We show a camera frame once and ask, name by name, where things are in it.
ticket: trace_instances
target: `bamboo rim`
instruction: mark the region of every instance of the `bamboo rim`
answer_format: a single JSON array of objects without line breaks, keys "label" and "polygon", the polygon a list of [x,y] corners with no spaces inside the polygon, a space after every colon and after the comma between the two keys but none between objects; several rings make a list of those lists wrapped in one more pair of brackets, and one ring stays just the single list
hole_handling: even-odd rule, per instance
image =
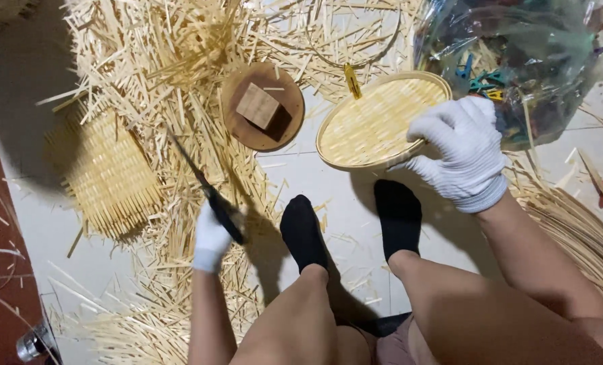
[{"label": "bamboo rim", "polygon": [[[369,84],[366,87],[362,88],[362,93],[366,95],[368,92],[371,92],[375,88],[380,87],[383,84],[387,84],[389,82],[394,82],[398,80],[407,80],[407,79],[420,79],[427,82],[431,82],[439,87],[443,93],[445,94],[445,100],[452,100],[453,94],[448,83],[441,77],[425,71],[409,71],[398,73],[395,75],[389,75],[378,78],[375,82]],[[317,148],[317,152],[320,155],[322,161],[324,161],[329,166],[336,168],[338,170],[382,170],[385,168],[389,168],[394,166],[400,162],[406,161],[413,154],[417,153],[424,145],[426,145],[426,141],[424,139],[419,139],[413,143],[408,143],[407,147],[403,149],[403,151],[396,153],[392,156],[387,156],[382,159],[356,163],[356,164],[344,164],[337,161],[334,161],[325,150],[325,147],[322,146],[322,138],[324,137],[326,128],[329,126],[333,118],[344,108],[351,105],[352,103],[357,102],[351,97],[341,101],[322,121],[322,125],[320,126],[319,131],[317,132],[317,136],[315,139],[315,147]]]}]

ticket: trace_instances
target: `black sock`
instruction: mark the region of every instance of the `black sock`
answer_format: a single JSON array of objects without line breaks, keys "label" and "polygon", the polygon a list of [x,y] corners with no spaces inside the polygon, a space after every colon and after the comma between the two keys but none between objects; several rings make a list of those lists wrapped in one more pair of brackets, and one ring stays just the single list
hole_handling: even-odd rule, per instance
[{"label": "black sock", "polygon": [[320,226],[307,197],[297,195],[288,203],[281,218],[283,242],[299,266],[299,273],[310,264],[328,267]]},{"label": "black sock", "polygon": [[405,185],[389,180],[376,181],[373,195],[381,220],[385,260],[401,249],[418,254],[423,217],[419,199]]}]

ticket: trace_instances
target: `yellow clip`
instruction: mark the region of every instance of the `yellow clip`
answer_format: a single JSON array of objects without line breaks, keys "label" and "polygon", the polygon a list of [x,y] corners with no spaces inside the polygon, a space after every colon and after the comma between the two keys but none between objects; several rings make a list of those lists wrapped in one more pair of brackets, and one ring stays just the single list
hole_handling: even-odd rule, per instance
[{"label": "yellow clip", "polygon": [[349,91],[354,96],[354,99],[360,99],[362,97],[362,93],[360,92],[360,85],[358,85],[358,80],[355,79],[354,69],[348,62],[344,64],[344,77],[346,78],[346,83],[349,86]]},{"label": "yellow clip", "polygon": [[504,99],[504,91],[502,91],[502,90],[488,91],[488,92],[486,92],[486,96],[488,96],[488,98],[492,99],[492,100],[502,101]]}]

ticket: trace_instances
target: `cotton glove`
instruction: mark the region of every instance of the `cotton glove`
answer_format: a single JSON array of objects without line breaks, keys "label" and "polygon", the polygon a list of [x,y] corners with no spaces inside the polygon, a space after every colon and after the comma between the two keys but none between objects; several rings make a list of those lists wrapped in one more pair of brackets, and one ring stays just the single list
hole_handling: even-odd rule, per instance
[{"label": "cotton glove", "polygon": [[218,222],[209,202],[200,208],[196,222],[196,247],[193,250],[193,269],[218,273],[220,262],[232,244],[232,237]]},{"label": "cotton glove", "polygon": [[435,106],[410,123],[407,139],[424,137],[443,158],[416,156],[393,169],[413,170],[461,212],[489,209],[507,190],[501,173],[506,157],[500,152],[502,136],[495,126],[490,100],[469,96]]}]

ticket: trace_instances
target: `round bamboo tray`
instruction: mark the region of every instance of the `round bamboo tray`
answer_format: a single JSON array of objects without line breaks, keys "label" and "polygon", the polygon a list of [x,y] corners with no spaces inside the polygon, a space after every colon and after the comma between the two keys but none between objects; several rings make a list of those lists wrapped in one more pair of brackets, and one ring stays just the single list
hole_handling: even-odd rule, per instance
[{"label": "round bamboo tray", "polygon": [[317,152],[338,170],[389,168],[426,144],[407,142],[409,122],[452,98],[446,81],[429,72],[380,77],[362,88],[362,98],[348,97],[326,116],[315,139]]}]

